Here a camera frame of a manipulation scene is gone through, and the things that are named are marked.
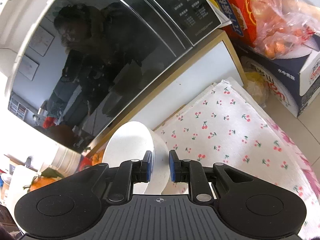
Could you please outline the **large orange with leaves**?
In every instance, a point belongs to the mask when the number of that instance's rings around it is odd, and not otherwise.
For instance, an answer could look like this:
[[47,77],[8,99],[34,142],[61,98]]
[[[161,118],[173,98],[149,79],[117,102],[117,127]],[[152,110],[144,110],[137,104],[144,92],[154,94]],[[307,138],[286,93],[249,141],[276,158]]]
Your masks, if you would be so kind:
[[41,174],[34,176],[31,183],[29,185],[25,185],[23,189],[27,190],[27,192],[31,192],[63,178],[64,176],[57,170],[48,167]]

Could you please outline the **navy white water carton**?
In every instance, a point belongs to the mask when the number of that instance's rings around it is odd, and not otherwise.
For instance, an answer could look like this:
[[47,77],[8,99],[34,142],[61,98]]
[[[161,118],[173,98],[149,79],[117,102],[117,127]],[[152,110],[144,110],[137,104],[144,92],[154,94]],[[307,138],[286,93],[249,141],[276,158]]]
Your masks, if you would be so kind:
[[319,94],[319,36],[280,59],[268,59],[251,47],[234,44],[244,68],[256,70],[277,99],[295,116]]

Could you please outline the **large orange by microwave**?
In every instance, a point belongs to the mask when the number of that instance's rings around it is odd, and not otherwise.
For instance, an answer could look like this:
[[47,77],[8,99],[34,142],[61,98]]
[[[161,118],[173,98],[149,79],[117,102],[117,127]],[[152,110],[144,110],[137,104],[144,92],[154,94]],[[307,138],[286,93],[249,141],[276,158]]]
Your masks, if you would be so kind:
[[100,151],[96,152],[95,154],[93,154],[91,157],[92,165],[94,166],[99,163],[102,163],[103,156],[104,156],[104,150],[100,150]]

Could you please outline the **cherry print tablecloth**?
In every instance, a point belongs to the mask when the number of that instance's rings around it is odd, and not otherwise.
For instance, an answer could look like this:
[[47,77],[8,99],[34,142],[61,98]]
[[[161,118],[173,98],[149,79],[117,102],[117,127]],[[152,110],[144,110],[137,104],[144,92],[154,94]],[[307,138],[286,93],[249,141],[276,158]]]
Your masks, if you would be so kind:
[[319,181],[309,161],[236,81],[209,86],[156,133],[181,159],[224,163],[298,195],[307,210],[299,236],[319,236]]

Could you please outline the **red gift box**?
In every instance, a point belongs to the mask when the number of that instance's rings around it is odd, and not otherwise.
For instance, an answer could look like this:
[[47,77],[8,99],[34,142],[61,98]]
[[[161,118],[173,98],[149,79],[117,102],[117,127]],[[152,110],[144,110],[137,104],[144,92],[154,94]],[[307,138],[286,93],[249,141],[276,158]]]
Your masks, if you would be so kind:
[[251,0],[215,0],[215,2],[231,21],[230,25],[223,28],[229,38],[253,47],[257,31]]

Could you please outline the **plastic bag of fruit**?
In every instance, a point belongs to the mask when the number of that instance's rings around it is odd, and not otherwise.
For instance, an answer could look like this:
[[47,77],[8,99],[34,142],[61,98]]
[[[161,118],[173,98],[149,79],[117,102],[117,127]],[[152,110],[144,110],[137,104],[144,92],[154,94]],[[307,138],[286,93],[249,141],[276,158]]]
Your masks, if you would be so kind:
[[256,21],[254,50],[278,59],[319,33],[319,7],[303,0],[251,0]]

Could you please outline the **red instant noodle cup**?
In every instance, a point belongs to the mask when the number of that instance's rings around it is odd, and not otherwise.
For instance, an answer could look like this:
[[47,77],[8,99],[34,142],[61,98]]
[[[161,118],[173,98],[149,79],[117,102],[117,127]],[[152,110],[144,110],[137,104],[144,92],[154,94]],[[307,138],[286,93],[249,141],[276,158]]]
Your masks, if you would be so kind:
[[78,165],[78,171],[85,170],[92,166],[92,160],[87,158],[86,156],[81,155],[80,156],[80,162]]

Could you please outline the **black microwave oven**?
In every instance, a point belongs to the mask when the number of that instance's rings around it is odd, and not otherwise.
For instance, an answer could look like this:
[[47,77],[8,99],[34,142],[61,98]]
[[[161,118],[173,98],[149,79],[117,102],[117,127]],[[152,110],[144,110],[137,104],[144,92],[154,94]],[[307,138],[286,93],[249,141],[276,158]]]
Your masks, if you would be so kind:
[[208,0],[1,0],[5,93],[76,152],[221,24]]

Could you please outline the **small white bowl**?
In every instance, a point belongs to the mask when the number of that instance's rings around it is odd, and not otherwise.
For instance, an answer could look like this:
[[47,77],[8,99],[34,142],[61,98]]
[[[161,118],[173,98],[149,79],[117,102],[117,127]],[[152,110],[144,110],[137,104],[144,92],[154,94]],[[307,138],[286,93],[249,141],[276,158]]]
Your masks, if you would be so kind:
[[106,146],[102,162],[118,167],[127,160],[142,160],[146,151],[153,156],[151,180],[133,186],[134,194],[161,194],[169,178],[169,150],[159,135],[137,121],[123,124],[112,135]]

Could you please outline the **stack of white paper cups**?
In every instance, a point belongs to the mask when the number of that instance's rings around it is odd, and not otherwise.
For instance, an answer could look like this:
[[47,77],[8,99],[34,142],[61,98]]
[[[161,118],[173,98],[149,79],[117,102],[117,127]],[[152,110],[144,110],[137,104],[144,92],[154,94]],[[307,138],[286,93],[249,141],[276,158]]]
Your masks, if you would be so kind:
[[80,153],[60,146],[49,167],[67,177],[77,171],[81,157]]

